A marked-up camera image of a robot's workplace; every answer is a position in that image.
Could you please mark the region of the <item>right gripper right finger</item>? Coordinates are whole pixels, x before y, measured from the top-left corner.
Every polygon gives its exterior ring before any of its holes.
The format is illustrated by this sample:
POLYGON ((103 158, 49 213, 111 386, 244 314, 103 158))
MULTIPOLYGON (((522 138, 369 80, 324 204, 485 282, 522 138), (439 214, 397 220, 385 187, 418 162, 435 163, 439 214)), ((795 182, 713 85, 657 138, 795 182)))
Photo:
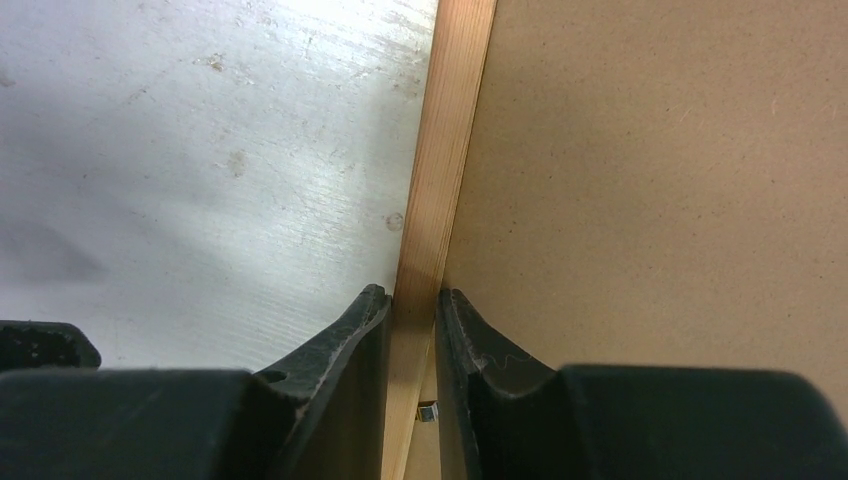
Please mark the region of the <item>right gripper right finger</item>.
POLYGON ((801 376, 624 365, 553 369, 467 297, 438 297, 446 479, 843 479, 847 432, 801 376))

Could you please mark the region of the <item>yellow picture frame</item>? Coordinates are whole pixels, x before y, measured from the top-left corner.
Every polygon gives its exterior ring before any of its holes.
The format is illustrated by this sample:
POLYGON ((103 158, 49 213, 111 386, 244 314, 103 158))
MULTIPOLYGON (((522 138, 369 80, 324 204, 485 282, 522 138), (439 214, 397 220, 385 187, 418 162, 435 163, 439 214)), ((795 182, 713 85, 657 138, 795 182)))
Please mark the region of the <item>yellow picture frame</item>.
POLYGON ((406 471, 496 6, 437 7, 394 288, 384 479, 406 471))

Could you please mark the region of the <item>brown backing board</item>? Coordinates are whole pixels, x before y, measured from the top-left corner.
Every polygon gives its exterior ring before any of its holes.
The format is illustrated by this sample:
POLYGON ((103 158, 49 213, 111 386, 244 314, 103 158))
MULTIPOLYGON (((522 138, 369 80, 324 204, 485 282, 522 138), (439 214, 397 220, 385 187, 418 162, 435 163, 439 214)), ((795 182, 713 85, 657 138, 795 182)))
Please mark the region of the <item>brown backing board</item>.
POLYGON ((444 268, 543 363, 750 368, 847 415, 847 5, 494 1, 444 268))

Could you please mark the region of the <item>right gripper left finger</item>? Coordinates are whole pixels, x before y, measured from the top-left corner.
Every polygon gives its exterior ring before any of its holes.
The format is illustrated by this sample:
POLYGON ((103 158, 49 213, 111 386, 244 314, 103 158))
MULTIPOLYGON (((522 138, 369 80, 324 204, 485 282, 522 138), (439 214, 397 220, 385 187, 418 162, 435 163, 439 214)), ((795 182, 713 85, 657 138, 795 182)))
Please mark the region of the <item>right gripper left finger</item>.
POLYGON ((257 372, 1 370, 5 479, 377 479, 392 299, 257 372))

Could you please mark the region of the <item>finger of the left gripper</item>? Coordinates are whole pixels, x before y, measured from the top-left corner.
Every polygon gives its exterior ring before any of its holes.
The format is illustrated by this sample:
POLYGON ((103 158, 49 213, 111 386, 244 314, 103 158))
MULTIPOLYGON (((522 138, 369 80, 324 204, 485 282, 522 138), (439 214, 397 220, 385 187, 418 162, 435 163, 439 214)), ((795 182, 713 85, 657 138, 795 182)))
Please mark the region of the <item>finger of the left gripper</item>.
POLYGON ((76 326, 63 322, 1 321, 1 370, 100 367, 101 355, 76 326))

